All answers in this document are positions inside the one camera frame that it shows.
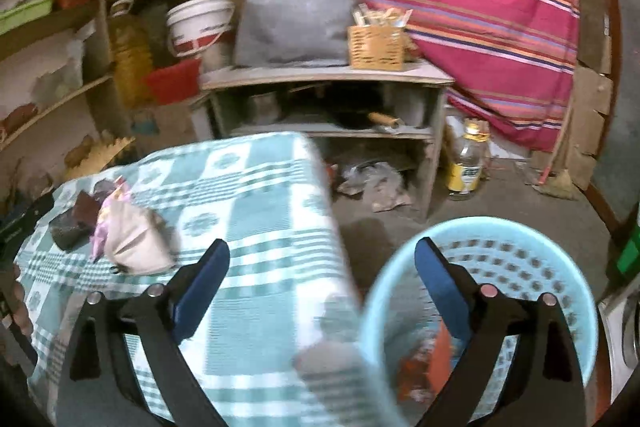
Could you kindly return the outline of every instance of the silver screw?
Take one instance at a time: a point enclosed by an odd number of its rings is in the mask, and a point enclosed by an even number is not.
[[[498,288],[496,288],[493,284],[483,284],[480,286],[480,293],[485,297],[489,297],[490,299],[498,295]]]
[[[149,288],[146,289],[146,294],[149,295],[150,297],[159,297],[162,295],[163,291],[164,291],[164,284],[158,282],[156,284],[152,284],[151,286],[149,286]]]
[[[89,304],[97,304],[102,299],[102,294],[100,292],[91,292],[86,297],[86,301]]]
[[[542,294],[542,301],[547,306],[555,306],[556,302],[558,302],[558,299],[556,299],[556,296],[553,295],[553,293],[543,293]]]

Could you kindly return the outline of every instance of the light blue plastic basket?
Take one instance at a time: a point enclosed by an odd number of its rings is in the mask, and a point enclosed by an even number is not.
[[[399,406],[394,381],[399,361],[424,338],[433,339],[440,323],[414,266],[415,244],[425,236],[449,262],[464,266],[476,281],[494,284],[505,295],[535,300],[541,293],[554,293],[572,332],[586,385],[595,363],[598,323],[593,296],[578,267],[536,230],[495,217],[463,217],[412,237],[386,263],[367,297],[360,345],[382,425],[413,426],[424,412],[424,407]],[[502,344],[474,419],[494,409],[516,341],[508,337]]]

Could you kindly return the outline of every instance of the red basket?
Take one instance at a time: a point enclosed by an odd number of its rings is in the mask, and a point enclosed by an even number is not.
[[[190,58],[148,74],[145,83],[158,105],[167,105],[196,96],[200,92],[199,73],[200,59]]]

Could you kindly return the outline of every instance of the basket rim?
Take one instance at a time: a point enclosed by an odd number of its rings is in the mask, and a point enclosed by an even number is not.
[[[399,412],[396,397],[391,390],[388,376],[386,374],[383,325],[385,322],[386,311],[388,309],[388,302],[393,288],[395,287],[395,283],[400,279],[402,274],[404,274],[407,265],[414,262],[414,251],[417,241],[426,235],[448,232],[450,229],[457,228],[460,225],[474,225],[480,228],[498,226],[516,229],[517,232],[540,241],[540,243],[558,254],[561,262],[565,263],[566,267],[573,272],[575,282],[580,286],[581,291],[585,293],[591,301],[591,306],[587,306],[588,313],[584,320],[586,322],[585,328],[589,331],[594,331],[594,335],[593,340],[590,342],[590,345],[588,345],[588,349],[584,354],[586,358],[586,363],[584,365],[585,371],[582,373],[582,383],[584,386],[587,385],[591,378],[591,373],[593,372],[596,352],[598,349],[598,319],[596,315],[596,304],[584,275],[575,264],[574,260],[571,259],[571,256],[569,256],[569,254],[567,254],[557,243],[546,237],[546,235],[538,230],[509,219],[489,216],[459,217],[457,219],[450,219],[429,227],[423,232],[417,233],[414,237],[407,240],[404,245],[398,248],[393,256],[391,256],[391,258],[386,262],[385,266],[383,266],[382,270],[380,270],[374,285],[369,291],[369,295],[367,296],[364,305],[358,341],[362,356],[366,361],[367,370],[370,372],[370,378],[367,380],[370,383],[371,389],[376,395],[375,398],[377,399],[380,407],[382,407],[383,412],[386,413],[388,419],[396,426],[405,425],[408,427],[408,424],[406,419]]]

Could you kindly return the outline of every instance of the gray bag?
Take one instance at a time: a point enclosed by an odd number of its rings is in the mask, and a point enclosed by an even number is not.
[[[244,0],[236,66],[345,66],[357,0]]]

